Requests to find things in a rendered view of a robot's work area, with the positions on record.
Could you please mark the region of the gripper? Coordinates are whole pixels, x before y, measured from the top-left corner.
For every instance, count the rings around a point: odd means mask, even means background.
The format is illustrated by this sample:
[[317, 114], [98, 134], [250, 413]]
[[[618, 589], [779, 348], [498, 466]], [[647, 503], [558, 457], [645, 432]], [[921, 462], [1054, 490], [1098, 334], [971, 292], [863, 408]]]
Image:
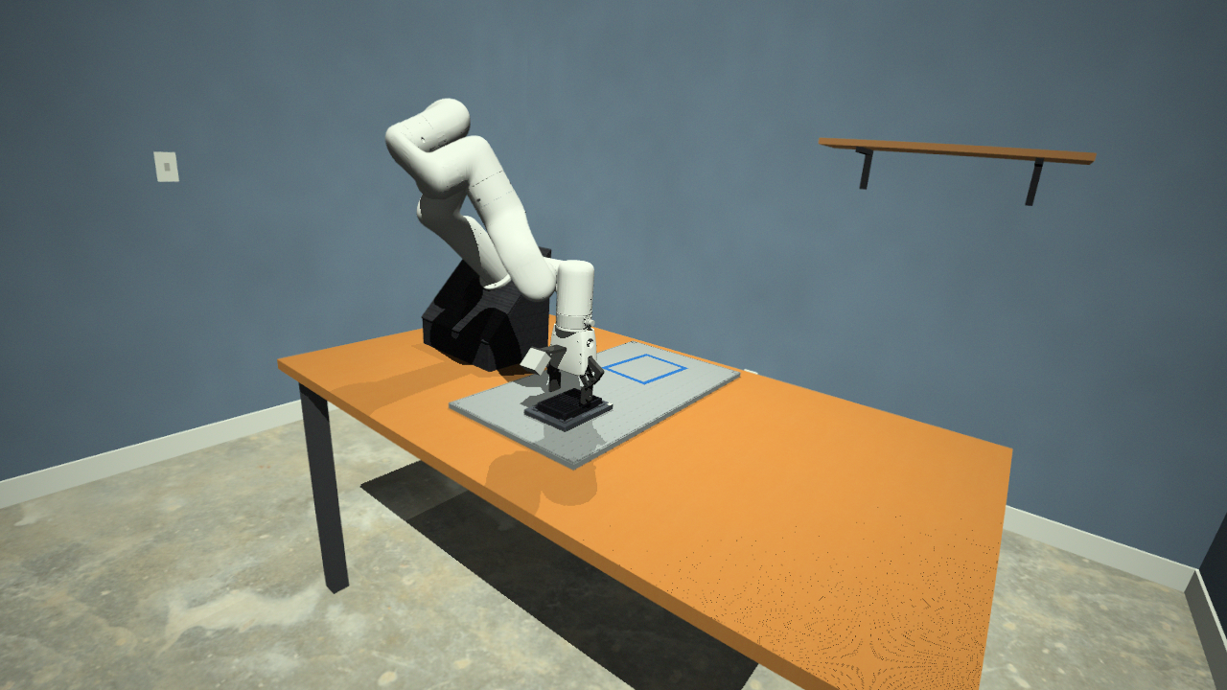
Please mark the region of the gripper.
[[[594, 386], [605, 373], [601, 366], [596, 362], [596, 339], [594, 329], [588, 327], [582, 329], [582, 331], [571, 331], [571, 329], [556, 327], [555, 323], [551, 341], [548, 341], [548, 346], [552, 345], [564, 346], [567, 350], [548, 355], [552, 357], [548, 360], [548, 365], [546, 365], [548, 373], [548, 392], [558, 390], [561, 388], [561, 372], [558, 372], [558, 370], [562, 370], [580, 377], [584, 386], [580, 387], [580, 403], [591, 401], [591, 390], [594, 390]], [[591, 372], [594, 372], [594, 374], [591, 374]], [[589, 381], [587, 381], [587, 377]]]

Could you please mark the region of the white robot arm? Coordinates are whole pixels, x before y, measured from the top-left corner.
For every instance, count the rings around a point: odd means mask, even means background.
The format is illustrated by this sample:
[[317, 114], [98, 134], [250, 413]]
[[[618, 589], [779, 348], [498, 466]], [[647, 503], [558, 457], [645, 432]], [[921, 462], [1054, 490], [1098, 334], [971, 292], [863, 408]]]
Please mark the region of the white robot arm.
[[[472, 266], [483, 289], [506, 287], [512, 279], [531, 302], [556, 292], [556, 327], [571, 331], [594, 327], [594, 265], [541, 255], [494, 150], [483, 138], [466, 138], [471, 125], [466, 106], [442, 98], [387, 130], [387, 151], [422, 193], [418, 221]], [[465, 196], [487, 232], [472, 216], [460, 215]]]

